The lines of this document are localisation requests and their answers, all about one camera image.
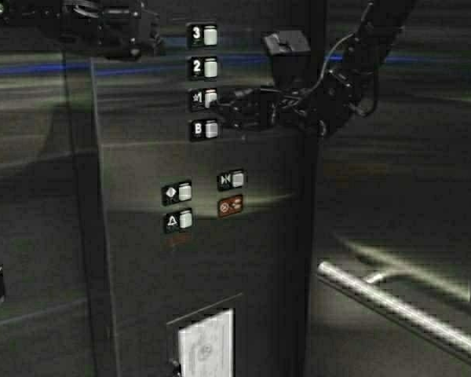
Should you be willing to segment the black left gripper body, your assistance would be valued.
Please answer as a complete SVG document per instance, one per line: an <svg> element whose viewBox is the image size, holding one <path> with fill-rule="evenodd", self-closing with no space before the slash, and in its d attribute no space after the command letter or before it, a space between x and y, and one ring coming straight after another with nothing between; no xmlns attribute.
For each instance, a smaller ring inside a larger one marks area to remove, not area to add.
<svg viewBox="0 0 471 377"><path fill-rule="evenodd" d="M0 38L28 32L87 57L126 61L166 54L159 14L148 1L0 1Z"/></svg>

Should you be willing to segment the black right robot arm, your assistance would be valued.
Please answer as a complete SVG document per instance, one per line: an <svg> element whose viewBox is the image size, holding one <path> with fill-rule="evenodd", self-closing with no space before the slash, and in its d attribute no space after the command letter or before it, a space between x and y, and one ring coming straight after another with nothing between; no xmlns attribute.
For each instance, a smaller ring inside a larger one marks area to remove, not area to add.
<svg viewBox="0 0 471 377"><path fill-rule="evenodd" d="M333 136L352 117L367 118L378 108L380 69L415 8L414 1L395 5L369 1L359 26L329 50L343 49L341 60L324 58L318 77L306 86L302 74L312 61L312 47L302 31L275 31L263 39L273 84L234 90L210 101L223 126L261 131L275 126L315 129Z"/></svg>

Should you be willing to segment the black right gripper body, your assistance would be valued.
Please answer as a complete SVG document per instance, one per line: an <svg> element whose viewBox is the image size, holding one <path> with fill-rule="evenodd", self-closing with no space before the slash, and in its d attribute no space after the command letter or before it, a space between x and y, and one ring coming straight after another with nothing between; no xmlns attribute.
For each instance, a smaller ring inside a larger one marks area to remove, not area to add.
<svg viewBox="0 0 471 377"><path fill-rule="evenodd" d="M331 137L355 114L357 80L340 70L328 70L313 88L291 93L259 96L256 125L314 128L320 137Z"/></svg>

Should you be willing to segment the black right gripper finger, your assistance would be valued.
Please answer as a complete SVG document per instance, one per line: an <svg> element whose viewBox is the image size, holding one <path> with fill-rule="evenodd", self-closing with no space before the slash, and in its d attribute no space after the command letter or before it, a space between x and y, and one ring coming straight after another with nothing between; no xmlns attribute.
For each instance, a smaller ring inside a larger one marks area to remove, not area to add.
<svg viewBox="0 0 471 377"><path fill-rule="evenodd" d="M275 96L268 87L247 88L222 93L210 102L210 110L219 114L258 114L264 107L264 99Z"/></svg>
<svg viewBox="0 0 471 377"><path fill-rule="evenodd" d="M235 130L270 130L276 126L270 115L263 112L229 112L220 110L217 114L223 119L225 128Z"/></svg>

